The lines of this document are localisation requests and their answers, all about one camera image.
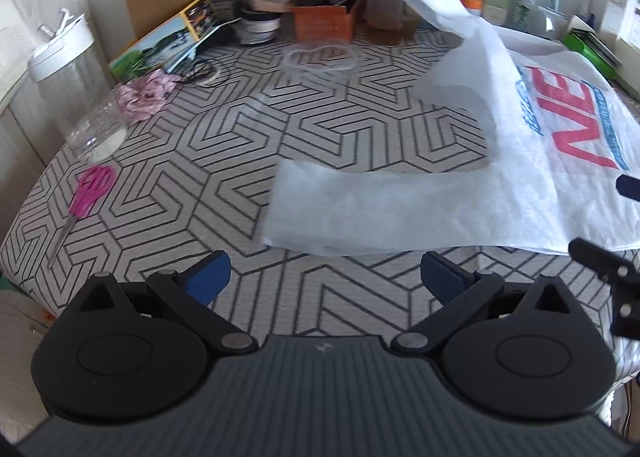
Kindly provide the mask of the clear jar white lid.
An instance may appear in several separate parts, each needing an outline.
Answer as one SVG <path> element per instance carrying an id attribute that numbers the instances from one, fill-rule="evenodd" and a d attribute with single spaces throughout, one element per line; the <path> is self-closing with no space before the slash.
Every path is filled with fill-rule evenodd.
<path id="1" fill-rule="evenodd" d="M 85 15 L 60 9 L 58 28 L 41 26 L 47 41 L 28 60 L 29 75 L 76 158 L 96 165 L 111 157 L 127 136 L 110 79 Z"/>

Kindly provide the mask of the white printed shopping bag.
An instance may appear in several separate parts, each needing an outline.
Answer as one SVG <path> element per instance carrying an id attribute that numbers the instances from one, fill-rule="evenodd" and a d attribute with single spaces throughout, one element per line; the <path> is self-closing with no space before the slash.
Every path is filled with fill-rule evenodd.
<path id="1" fill-rule="evenodd" d="M 433 28 L 357 50 L 329 94 L 288 119 L 262 240 L 316 255 L 639 245 L 639 126 L 559 44 L 500 29 L 460 0 L 400 0 Z"/>

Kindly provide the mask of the pink floral cloth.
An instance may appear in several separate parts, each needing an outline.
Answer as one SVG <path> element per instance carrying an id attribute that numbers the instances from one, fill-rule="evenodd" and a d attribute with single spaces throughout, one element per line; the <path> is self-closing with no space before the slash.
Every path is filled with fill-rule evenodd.
<path id="1" fill-rule="evenodd" d="M 157 69 L 126 84 L 117 84 L 112 93 L 127 125 L 133 126 L 155 116 L 181 81 L 180 76 Z"/>

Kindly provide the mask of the green pouch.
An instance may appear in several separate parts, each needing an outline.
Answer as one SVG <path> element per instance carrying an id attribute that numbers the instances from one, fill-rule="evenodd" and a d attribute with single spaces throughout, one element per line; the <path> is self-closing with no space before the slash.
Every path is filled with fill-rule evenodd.
<path id="1" fill-rule="evenodd" d="M 563 37 L 562 43 L 568 50 L 587 58 L 604 78 L 617 77 L 617 68 L 622 62 L 594 32 L 574 28 Z"/>

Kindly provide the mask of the orange cardboard box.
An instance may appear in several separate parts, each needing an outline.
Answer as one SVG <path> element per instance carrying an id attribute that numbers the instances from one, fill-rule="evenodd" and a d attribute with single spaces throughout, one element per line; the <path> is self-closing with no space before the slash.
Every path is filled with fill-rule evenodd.
<path id="1" fill-rule="evenodd" d="M 351 42 L 364 0 L 342 6 L 294 6 L 294 34 L 298 43 Z"/>

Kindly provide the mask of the white round container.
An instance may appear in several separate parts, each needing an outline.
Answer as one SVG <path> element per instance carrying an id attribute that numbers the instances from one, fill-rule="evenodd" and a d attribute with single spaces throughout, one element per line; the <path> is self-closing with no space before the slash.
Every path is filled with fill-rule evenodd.
<path id="1" fill-rule="evenodd" d="M 276 38 L 280 27 L 279 13 L 260 12 L 244 6 L 240 9 L 240 19 L 233 25 L 233 30 L 242 46 L 257 46 Z"/>

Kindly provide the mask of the white product box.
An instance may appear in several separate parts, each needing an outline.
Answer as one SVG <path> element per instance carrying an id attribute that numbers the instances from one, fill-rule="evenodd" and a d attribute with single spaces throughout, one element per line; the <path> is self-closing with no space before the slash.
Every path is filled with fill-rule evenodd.
<path id="1" fill-rule="evenodd" d="M 620 36 L 628 0 L 590 0 L 587 25 L 610 47 Z"/>

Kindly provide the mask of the white jar orange lid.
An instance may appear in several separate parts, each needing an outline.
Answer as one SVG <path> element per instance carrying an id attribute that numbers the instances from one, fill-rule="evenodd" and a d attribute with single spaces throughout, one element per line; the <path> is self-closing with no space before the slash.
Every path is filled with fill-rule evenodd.
<path id="1" fill-rule="evenodd" d="M 481 16 L 483 12 L 483 0 L 460 0 L 465 9 L 475 16 Z"/>

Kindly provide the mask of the landscape picture book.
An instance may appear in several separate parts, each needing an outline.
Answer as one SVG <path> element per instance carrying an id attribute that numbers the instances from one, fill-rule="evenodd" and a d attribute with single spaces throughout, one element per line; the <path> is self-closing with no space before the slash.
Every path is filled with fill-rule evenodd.
<path id="1" fill-rule="evenodd" d="M 121 84 L 155 69 L 169 72 L 217 23 L 210 0 L 194 0 L 108 64 Z"/>

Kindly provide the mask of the green white small case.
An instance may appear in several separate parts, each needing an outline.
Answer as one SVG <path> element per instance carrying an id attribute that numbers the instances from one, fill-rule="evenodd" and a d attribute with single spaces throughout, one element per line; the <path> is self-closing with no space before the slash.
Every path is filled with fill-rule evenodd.
<path id="1" fill-rule="evenodd" d="M 509 13 L 509 0 L 483 0 L 482 17 L 491 25 L 503 26 Z"/>

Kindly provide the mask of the clear rubber band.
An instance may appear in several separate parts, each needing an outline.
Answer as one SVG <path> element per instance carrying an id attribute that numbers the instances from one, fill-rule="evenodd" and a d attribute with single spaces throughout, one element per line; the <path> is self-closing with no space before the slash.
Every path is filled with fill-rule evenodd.
<path id="1" fill-rule="evenodd" d="M 359 64 L 358 51 L 348 43 L 296 44 L 283 51 L 282 67 L 289 72 L 341 74 Z"/>

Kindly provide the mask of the pink handled scissors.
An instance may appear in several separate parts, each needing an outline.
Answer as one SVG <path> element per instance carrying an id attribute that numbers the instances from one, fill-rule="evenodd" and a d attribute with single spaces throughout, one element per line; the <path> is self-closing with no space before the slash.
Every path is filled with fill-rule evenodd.
<path id="1" fill-rule="evenodd" d="M 88 217 L 93 206 L 111 191 L 115 179 L 116 172 L 111 166 L 93 166 L 81 174 L 70 208 L 68 208 L 67 220 L 62 231 L 56 237 L 49 255 L 48 269 L 53 266 L 66 237 L 75 224 Z"/>

